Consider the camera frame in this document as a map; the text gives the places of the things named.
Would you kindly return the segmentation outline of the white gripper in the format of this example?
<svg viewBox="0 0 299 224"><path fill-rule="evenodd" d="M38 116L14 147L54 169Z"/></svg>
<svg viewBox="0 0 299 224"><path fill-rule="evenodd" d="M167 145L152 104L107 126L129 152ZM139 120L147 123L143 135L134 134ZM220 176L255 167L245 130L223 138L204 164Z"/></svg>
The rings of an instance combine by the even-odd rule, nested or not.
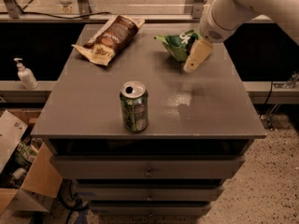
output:
<svg viewBox="0 0 299 224"><path fill-rule="evenodd" d="M195 71L212 52L212 43L225 41L241 24L257 16L257 12L235 0L215 0L206 6L199 23L199 32L203 38L192 44L183 70L187 73Z"/></svg>

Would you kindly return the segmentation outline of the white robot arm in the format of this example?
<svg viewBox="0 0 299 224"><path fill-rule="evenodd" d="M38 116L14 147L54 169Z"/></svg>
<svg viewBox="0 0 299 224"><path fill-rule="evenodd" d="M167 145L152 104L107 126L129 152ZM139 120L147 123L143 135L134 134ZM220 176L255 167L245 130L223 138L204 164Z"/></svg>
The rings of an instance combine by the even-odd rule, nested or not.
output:
<svg viewBox="0 0 299 224"><path fill-rule="evenodd" d="M299 45L299 0L214 0L199 22L199 33L183 70L191 73L205 61L213 43L229 38L244 22L265 15Z"/></svg>

